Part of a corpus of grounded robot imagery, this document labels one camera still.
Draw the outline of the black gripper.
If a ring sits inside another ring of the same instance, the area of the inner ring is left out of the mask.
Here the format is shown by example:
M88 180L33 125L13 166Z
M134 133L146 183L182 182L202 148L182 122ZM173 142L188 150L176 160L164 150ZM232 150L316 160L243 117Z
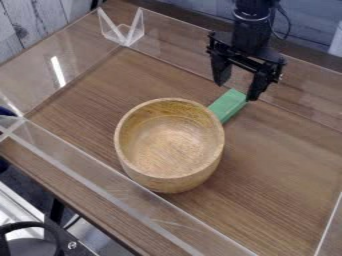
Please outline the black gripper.
M235 9L232 14L232 36L222 31L208 33L206 53L210 59L212 78L214 84L221 86L231 77L232 65L255 74L245 100L256 101L269 83L279 81L285 64L281 55L268 46L275 10L265 9L248 13Z

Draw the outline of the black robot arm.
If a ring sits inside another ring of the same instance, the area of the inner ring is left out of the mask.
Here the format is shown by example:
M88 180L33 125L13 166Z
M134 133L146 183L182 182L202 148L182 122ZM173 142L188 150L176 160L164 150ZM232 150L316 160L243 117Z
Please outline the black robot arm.
M273 34L275 13L283 13L280 0L235 0L232 35L208 33L206 54L212 79L221 86L231 77L232 66L253 74L245 101L256 101L271 83L277 83L287 64L283 55L268 45Z

